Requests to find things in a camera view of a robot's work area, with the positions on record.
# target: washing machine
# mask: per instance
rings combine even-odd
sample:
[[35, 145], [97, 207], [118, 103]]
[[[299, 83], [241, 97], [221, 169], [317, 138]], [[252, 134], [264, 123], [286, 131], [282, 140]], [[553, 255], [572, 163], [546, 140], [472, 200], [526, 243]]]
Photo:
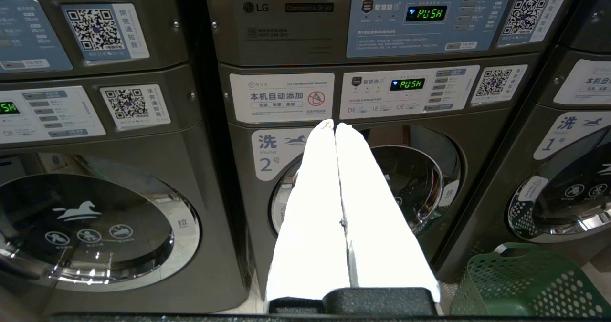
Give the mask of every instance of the washing machine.
[[186, 33], [179, 0], [0, 0], [0, 79], [168, 68]]
[[262, 291], [325, 118], [364, 134], [432, 259], [571, 3], [207, 0]]
[[610, 0], [579, 0], [451, 237], [437, 276], [476, 254], [532, 242], [578, 265], [609, 245]]
[[247, 298], [192, 68], [0, 83], [0, 282], [31, 311]]

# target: qr code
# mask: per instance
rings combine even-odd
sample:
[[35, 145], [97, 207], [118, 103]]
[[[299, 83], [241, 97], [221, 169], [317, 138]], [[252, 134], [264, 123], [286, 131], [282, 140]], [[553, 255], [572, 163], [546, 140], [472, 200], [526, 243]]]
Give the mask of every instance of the qr code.
[[257, 27], [248, 27], [246, 29], [246, 35], [248, 36], [249, 39], [256, 39], [257, 38]]
[[503, 93], [507, 80], [510, 78], [513, 70], [486, 70], [477, 85], [475, 96], [489, 96]]
[[113, 13], [109, 9], [66, 10], [66, 14], [84, 50], [125, 48]]
[[547, 2], [548, 0], [516, 0], [503, 29], [503, 35], [532, 33]]
[[150, 117], [140, 89], [116, 89], [104, 92], [116, 119]]

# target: plastic basket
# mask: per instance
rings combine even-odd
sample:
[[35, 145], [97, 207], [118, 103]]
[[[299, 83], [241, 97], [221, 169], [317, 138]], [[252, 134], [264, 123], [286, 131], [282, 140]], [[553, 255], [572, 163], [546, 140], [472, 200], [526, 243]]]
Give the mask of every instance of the plastic basket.
[[582, 270], [534, 244], [506, 243], [469, 260], [452, 315], [609, 317]]

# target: washer door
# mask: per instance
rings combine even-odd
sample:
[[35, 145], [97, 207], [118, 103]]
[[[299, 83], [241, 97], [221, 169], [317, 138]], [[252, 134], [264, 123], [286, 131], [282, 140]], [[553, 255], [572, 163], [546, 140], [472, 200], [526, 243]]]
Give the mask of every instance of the washer door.
[[593, 133], [557, 153], [520, 185], [508, 224], [523, 239], [554, 243], [611, 226], [611, 132]]
[[[444, 135], [421, 126], [381, 126], [360, 132], [410, 228], [421, 233], [449, 209], [458, 193], [461, 161], [456, 147]], [[276, 233], [300, 165], [298, 159], [288, 166], [274, 189], [269, 218]]]
[[0, 270], [63, 290], [129, 290], [193, 257], [194, 210], [125, 164], [59, 153], [0, 158]]

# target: digital display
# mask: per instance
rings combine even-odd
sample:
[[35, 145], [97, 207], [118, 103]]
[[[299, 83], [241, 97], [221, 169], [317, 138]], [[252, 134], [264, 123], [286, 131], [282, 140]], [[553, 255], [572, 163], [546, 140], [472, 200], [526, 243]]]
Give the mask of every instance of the digital display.
[[18, 114], [19, 110], [17, 105], [13, 102], [0, 102], [0, 115], [4, 114]]
[[390, 91], [421, 89], [422, 87], [424, 87], [424, 81], [425, 81], [424, 78], [393, 80], [390, 82]]
[[439, 21], [445, 19], [447, 6], [414, 6], [408, 7], [405, 21]]

